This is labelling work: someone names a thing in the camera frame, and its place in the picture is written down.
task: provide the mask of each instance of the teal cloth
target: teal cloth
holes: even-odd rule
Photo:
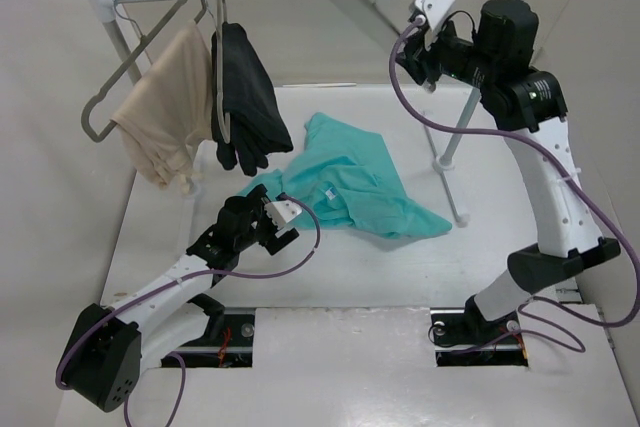
[[[305,127],[305,151],[286,171],[259,175],[240,195],[257,184],[264,184],[272,199],[286,192],[310,206],[324,229],[351,226],[390,239],[451,230],[450,222],[407,197],[380,134],[320,113]],[[307,213],[294,225],[314,228]]]

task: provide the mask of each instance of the beige garment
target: beige garment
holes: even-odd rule
[[[193,174],[203,140],[212,140],[211,54],[191,21],[145,73],[113,115],[135,168],[166,188]]]

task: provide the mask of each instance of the robotic arm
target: robotic arm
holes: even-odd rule
[[[224,306],[204,292],[224,275],[198,273],[232,271],[240,253],[255,243],[276,254],[299,235],[295,229],[276,234],[301,213],[297,204],[284,198],[272,202],[263,185],[246,197],[227,199],[217,222],[167,272],[110,307],[92,304],[82,311],[63,359],[101,319],[141,299],[135,307],[105,322],[80,346],[64,367],[62,382],[103,411],[116,409],[146,369],[158,367],[169,352],[205,332],[215,337],[222,327]],[[175,282],[184,276],[191,278]],[[142,300],[171,282],[175,285]]]
[[[579,185],[560,84],[529,65],[538,16],[522,0],[489,0],[467,41],[457,36],[452,20],[458,12],[447,16],[451,5],[452,0],[416,0],[410,20],[424,15],[427,22],[409,37],[397,63],[431,91],[442,75],[478,88],[480,103],[499,129],[553,152]],[[589,209],[546,158],[521,142],[506,142],[531,201],[538,242],[509,255],[507,271],[467,301],[456,328],[471,338],[540,290],[620,254],[618,241],[603,237]]]

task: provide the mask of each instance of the clothes hanger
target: clothes hanger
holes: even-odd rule
[[[227,21],[227,2],[226,0],[217,0],[217,20],[209,10],[209,1],[203,0],[207,6],[207,11],[216,24],[216,115],[218,116],[218,125],[222,133],[222,139],[225,144],[231,142],[231,118],[229,112],[225,113],[223,109],[223,53],[222,53],[222,24]]]
[[[133,50],[133,52],[131,52],[129,57],[127,57],[127,59],[122,64],[120,64],[120,67],[118,67],[116,71],[111,75],[111,77],[109,77],[109,79],[100,88],[98,93],[93,97],[91,97],[89,102],[87,102],[87,104],[84,106],[84,108],[82,109],[82,115],[80,116],[80,123],[82,125],[82,130],[84,130],[85,134],[87,134],[91,140],[93,140],[96,143],[102,142],[104,139],[107,138],[107,136],[111,133],[111,131],[117,125],[113,120],[110,120],[107,126],[100,133],[97,133],[91,126],[91,122],[90,122],[91,112],[93,111],[95,106],[104,100],[104,98],[107,96],[107,94],[116,84],[116,82],[120,80],[120,77],[122,77],[127,72],[129,67],[134,65],[136,59],[140,57],[140,55],[145,51],[145,49],[149,46],[149,44],[153,41],[153,39],[155,39],[156,36],[160,33],[160,31],[167,25],[167,23],[169,23],[169,21],[173,18],[176,12],[178,12],[180,7],[182,7],[186,3],[187,3],[187,0],[178,0],[167,11],[167,13],[164,14],[164,16],[160,19],[160,21],[153,27],[153,29],[151,29],[151,31],[147,35],[140,35],[140,43],[138,44],[138,46]],[[196,24],[200,22],[200,20],[202,19],[202,17],[204,16],[204,14],[207,12],[207,9],[208,9],[208,5],[205,2],[201,1],[201,4],[202,4],[202,9],[200,10],[200,12],[198,12],[198,14],[194,18],[194,21]],[[119,13],[118,13],[118,16],[132,23],[135,23],[135,20],[128,17],[124,17]]]

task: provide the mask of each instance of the purple hose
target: purple hose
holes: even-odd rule
[[[313,222],[314,222],[314,224],[316,226],[316,241],[315,241],[315,244],[313,245],[313,249],[307,254],[307,256],[304,259],[302,259],[300,262],[298,262],[296,265],[294,265],[290,269],[283,270],[282,272],[275,272],[273,274],[243,274],[241,272],[228,272],[226,270],[208,270],[208,271],[205,271],[205,272],[193,272],[191,274],[187,274],[184,277],[182,277],[179,281],[180,282],[184,282],[186,280],[193,279],[193,278],[196,278],[196,277],[201,277],[203,275],[222,275],[222,276],[230,276],[230,277],[239,277],[239,278],[242,278],[242,279],[275,279],[277,277],[282,277],[284,275],[287,275],[287,274],[290,274],[292,272],[295,272],[300,267],[302,267],[304,264],[309,262],[311,257],[313,257],[313,255],[316,253],[316,249],[320,246],[320,221],[318,220],[318,217],[313,212],[313,210],[311,210],[311,208],[308,207],[303,202],[300,202],[299,200],[294,199],[293,197],[289,197],[286,194],[283,194],[282,198],[284,198],[286,200],[289,200],[289,201],[299,205],[300,207],[302,207],[302,209],[304,209],[311,216],[311,218],[313,219]],[[78,341],[75,344],[73,344],[73,346],[69,349],[69,351],[66,353],[66,355],[60,361],[60,365],[56,369],[56,386],[61,390],[71,390],[70,387],[68,387],[67,385],[65,385],[64,382],[62,382],[62,374],[64,373],[65,369],[67,368],[67,365],[69,364],[69,362],[71,361],[73,356],[78,352],[80,347],[87,340],[89,340],[89,338],[93,334],[95,334],[98,330],[100,330],[105,323],[107,323],[110,320],[112,320],[113,318],[117,317],[122,312],[125,312],[125,311],[131,309],[132,307],[134,307],[134,306],[136,306],[138,304],[141,304],[142,302],[146,302],[150,298],[160,294],[161,292],[164,292],[167,289],[170,289],[171,287],[173,287],[175,285],[178,285],[178,280],[173,280],[171,282],[168,282],[168,283],[158,287],[157,289],[154,289],[154,290],[152,290],[150,292],[147,292],[144,295],[141,295],[140,297],[136,297],[131,302],[128,302],[125,305],[123,305],[122,307],[119,307],[118,309],[115,309],[113,312],[111,312],[107,316],[105,316],[102,319],[100,319],[100,321],[97,324],[95,324],[93,327],[91,327],[89,330],[87,330],[78,339]],[[176,404],[175,404],[175,406],[173,408],[173,412],[171,413],[171,417],[169,418],[169,423],[167,423],[167,427],[169,427],[171,425],[171,423],[173,422],[173,418],[175,417],[176,412],[178,411],[178,407],[180,405],[180,400],[182,399],[182,394],[184,392],[184,385],[185,385],[185,381],[186,381],[186,367],[185,367],[184,360],[182,359],[182,357],[180,357],[175,352],[172,352],[171,354],[169,354],[169,356],[176,358],[178,360],[178,363],[180,364],[180,367],[182,368],[182,384],[180,386],[180,392],[178,393],[178,398],[177,398]],[[125,401],[124,412],[125,412],[125,414],[124,414],[125,415],[125,423],[127,424],[127,427],[131,427],[132,424],[131,424],[131,421],[129,419],[128,399],[127,399],[127,401]]]
[[[551,152],[549,152],[549,150],[545,149],[543,146],[541,146],[537,142],[531,139],[528,139],[527,137],[524,137],[520,134],[516,134],[514,132],[507,132],[504,130],[497,130],[497,129],[468,129],[468,128],[463,129],[463,128],[441,125],[421,115],[418,111],[416,111],[413,108],[409,100],[407,100],[404,93],[402,92],[402,88],[400,87],[400,82],[398,81],[395,59],[400,50],[400,46],[406,42],[407,37],[409,37],[411,32],[420,25],[421,25],[421,22],[420,22],[420,19],[418,18],[415,21],[413,21],[413,23],[410,24],[404,30],[404,32],[402,32],[400,37],[398,37],[398,40],[396,41],[396,43],[393,45],[393,48],[391,49],[391,56],[389,57],[389,78],[391,79],[391,86],[393,87],[393,90],[396,93],[398,100],[400,101],[402,106],[407,110],[407,112],[409,112],[409,114],[418,122],[434,130],[439,130],[441,132],[446,132],[449,134],[489,135],[492,137],[503,137],[507,139],[516,140],[518,142],[522,142],[523,144],[527,144],[528,146],[540,152],[540,154],[542,154],[542,156],[545,157],[551,163],[551,165],[553,165],[556,168],[556,170],[560,173],[560,177],[566,179],[566,182],[569,188],[585,203],[587,207],[589,207],[589,209],[591,209],[591,211],[596,215],[596,217],[598,217],[602,221],[602,223],[611,231],[611,233],[618,239],[618,241],[620,242],[624,250],[629,255],[629,258],[631,259],[631,263],[633,264],[633,270],[636,274],[636,298],[633,303],[633,307],[631,311],[623,319],[618,320],[616,322],[601,322],[599,320],[592,319],[578,312],[575,312],[572,309],[569,309],[568,307],[565,307],[564,305],[562,305],[561,303],[555,300],[547,299],[545,297],[534,296],[533,300],[538,300],[541,302],[546,302],[551,305],[555,305],[559,309],[563,310],[564,312],[570,315],[573,315],[574,317],[577,317],[580,320],[583,320],[585,322],[588,322],[590,324],[597,325],[600,327],[607,327],[607,328],[622,327],[630,323],[640,311],[640,259],[638,259],[638,255],[636,254],[635,250],[631,246],[631,243],[625,237],[622,231],[613,223],[611,219],[609,219],[609,217],[607,217],[607,215],[595,204],[595,202],[593,202],[593,200],[591,200],[589,196],[587,196],[587,194],[584,193],[584,191],[578,186],[578,184],[576,184],[576,182],[571,178],[571,175],[569,174],[569,172],[567,172],[567,170],[564,168],[562,163]]]

